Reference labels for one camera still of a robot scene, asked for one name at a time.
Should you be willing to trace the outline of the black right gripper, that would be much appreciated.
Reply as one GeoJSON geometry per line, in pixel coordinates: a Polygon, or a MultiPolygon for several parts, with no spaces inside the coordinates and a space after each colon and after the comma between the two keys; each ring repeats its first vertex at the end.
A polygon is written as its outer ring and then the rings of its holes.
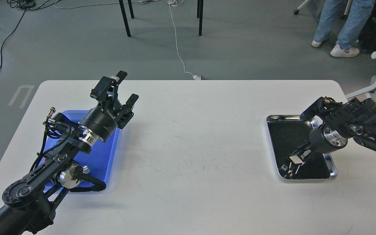
{"type": "Polygon", "coordinates": [[[348,139],[342,137],[336,130],[328,126],[318,126],[309,133],[309,140],[306,140],[297,147],[287,159],[288,164],[279,168],[281,177],[287,180],[304,180],[306,161],[312,152],[328,154],[346,147],[348,139]]]}

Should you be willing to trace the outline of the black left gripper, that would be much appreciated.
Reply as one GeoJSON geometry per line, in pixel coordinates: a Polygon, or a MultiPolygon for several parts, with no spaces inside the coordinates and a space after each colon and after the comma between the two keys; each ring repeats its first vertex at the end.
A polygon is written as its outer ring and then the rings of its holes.
{"type": "MultiPolygon", "coordinates": [[[[90,97],[98,103],[117,102],[118,86],[126,78],[125,71],[119,71],[116,76],[103,76],[94,89],[91,90],[90,97]]],[[[117,128],[123,129],[134,116],[133,107],[139,95],[131,94],[127,102],[118,107],[102,107],[98,105],[89,110],[82,118],[79,125],[98,135],[100,141],[106,142],[117,128]]]]}

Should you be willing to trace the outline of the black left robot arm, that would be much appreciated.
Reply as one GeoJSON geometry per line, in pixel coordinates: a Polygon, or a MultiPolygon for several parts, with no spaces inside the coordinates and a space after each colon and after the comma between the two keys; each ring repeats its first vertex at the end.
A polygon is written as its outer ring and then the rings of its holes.
{"type": "Polygon", "coordinates": [[[25,231],[36,234],[54,223],[55,211],[67,193],[106,189],[103,180],[90,176],[74,158],[80,152],[91,153],[97,141],[106,142],[134,116],[133,107],[139,96],[132,94],[125,104],[118,98],[119,85],[126,76],[125,71],[103,76],[90,93],[97,106],[79,122],[50,108],[43,122],[43,147],[29,173],[10,184],[2,194],[0,235],[21,235],[25,231]],[[48,137],[57,142],[45,150],[48,137]]]}

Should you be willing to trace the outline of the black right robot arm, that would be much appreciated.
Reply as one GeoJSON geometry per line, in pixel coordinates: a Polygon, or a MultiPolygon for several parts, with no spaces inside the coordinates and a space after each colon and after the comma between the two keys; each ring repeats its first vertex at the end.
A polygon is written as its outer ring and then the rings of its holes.
{"type": "Polygon", "coordinates": [[[299,175],[312,154],[329,154],[343,149],[349,139],[376,152],[376,102],[353,98],[347,103],[320,97],[301,115],[302,121],[318,116],[322,124],[310,131],[309,137],[287,155],[289,165],[280,167],[281,176],[292,179],[299,175]]]}

